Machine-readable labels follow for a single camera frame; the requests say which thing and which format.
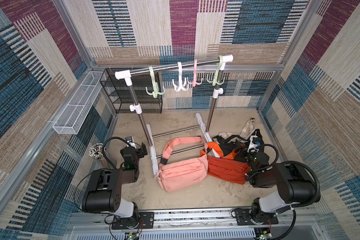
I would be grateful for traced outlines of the black sling bag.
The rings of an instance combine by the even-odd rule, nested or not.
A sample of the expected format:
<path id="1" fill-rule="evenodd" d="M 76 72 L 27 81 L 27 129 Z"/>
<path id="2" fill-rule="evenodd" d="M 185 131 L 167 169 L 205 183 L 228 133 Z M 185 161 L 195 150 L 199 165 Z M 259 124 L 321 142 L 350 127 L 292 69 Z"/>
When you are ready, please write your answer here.
<path id="1" fill-rule="evenodd" d="M 254 132 L 250 135 L 256 135 L 258 137 L 262 137 L 259 129 L 254 130 Z M 248 143 L 250 144 L 250 136 L 247 139 L 244 139 L 238 135 L 233 135 L 224 139 L 223 137 L 217 135 L 213 137 L 213 141 L 208 143 L 208 152 L 214 150 L 219 158 L 224 158 L 228 160 L 235 160 L 235 143 Z"/>

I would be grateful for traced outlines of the orange sling bag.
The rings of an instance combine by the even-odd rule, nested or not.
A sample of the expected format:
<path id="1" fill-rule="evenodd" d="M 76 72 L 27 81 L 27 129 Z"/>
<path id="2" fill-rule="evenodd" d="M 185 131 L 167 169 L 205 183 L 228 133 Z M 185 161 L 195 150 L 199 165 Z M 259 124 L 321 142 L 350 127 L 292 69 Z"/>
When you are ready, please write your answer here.
<path id="1" fill-rule="evenodd" d="M 235 184 L 245 184 L 246 174 L 250 171 L 248 162 L 219 158 L 214 150 L 208 152 L 208 148 L 206 151 L 202 150 L 201 153 L 207 154 L 208 175 Z"/>

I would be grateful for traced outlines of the cream white sling bag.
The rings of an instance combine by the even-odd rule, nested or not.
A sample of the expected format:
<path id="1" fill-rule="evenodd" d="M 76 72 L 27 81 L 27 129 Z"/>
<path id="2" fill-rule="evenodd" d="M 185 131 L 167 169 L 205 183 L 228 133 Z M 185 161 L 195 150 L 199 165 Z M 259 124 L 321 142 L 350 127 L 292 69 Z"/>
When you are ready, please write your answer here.
<path id="1" fill-rule="evenodd" d="M 233 135 L 238 135 L 244 139 L 247 139 L 255 130 L 255 118 L 251 118 L 247 121 L 245 126 L 243 127 L 242 131 L 240 133 L 234 133 L 234 132 L 221 132 L 219 133 L 219 136 L 223 137 L 224 139 L 231 137 Z"/>

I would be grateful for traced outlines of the pink sling bag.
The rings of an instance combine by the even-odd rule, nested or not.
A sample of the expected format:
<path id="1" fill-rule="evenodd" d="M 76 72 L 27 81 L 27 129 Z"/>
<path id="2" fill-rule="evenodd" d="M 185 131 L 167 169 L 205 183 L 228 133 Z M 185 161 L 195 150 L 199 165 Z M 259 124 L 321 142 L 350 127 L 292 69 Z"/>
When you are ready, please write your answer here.
<path id="1" fill-rule="evenodd" d="M 168 164 L 175 146 L 193 143 L 202 143 L 205 153 L 196 158 Z M 202 137 L 181 137 L 168 142 L 155 175 L 161 189 L 173 192 L 203 181 L 208 174 L 207 150 L 208 144 Z"/>

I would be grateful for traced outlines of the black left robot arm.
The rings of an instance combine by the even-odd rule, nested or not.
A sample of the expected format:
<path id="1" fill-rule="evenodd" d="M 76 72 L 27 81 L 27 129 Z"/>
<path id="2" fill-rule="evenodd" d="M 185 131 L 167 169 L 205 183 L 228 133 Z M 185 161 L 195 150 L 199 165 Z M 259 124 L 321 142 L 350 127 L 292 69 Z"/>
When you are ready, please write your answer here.
<path id="1" fill-rule="evenodd" d="M 124 161 L 117 168 L 106 155 L 106 144 L 112 140 L 120 140 L 126 146 L 120 150 Z M 81 202 L 79 193 L 74 193 L 76 208 L 84 213 L 106 214 L 112 221 L 105 221 L 110 229 L 143 229 L 144 220 L 139 214 L 136 203 L 122 198 L 122 186 L 135 183 L 139 178 L 139 162 L 148 154 L 145 144 L 135 143 L 132 137 L 122 139 L 111 137 L 103 144 L 96 144 L 90 148 L 90 157 L 105 160 L 111 169 L 101 168 L 90 172 L 79 183 L 90 178 Z"/>

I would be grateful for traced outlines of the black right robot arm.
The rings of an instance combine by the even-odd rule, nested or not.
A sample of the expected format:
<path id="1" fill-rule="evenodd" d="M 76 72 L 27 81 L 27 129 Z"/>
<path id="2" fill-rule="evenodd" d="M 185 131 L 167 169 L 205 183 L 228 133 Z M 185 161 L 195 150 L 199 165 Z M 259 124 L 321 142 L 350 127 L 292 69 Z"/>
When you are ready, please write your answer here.
<path id="1" fill-rule="evenodd" d="M 277 189 L 266 197 L 256 198 L 249 208 L 234 209 L 231 214 L 239 226 L 275 225 L 279 214 L 321 199 L 319 179 L 310 167 L 296 161 L 270 162 L 264 152 L 266 146 L 249 145 L 246 157 L 250 171 L 245 179 L 253 188 Z"/>

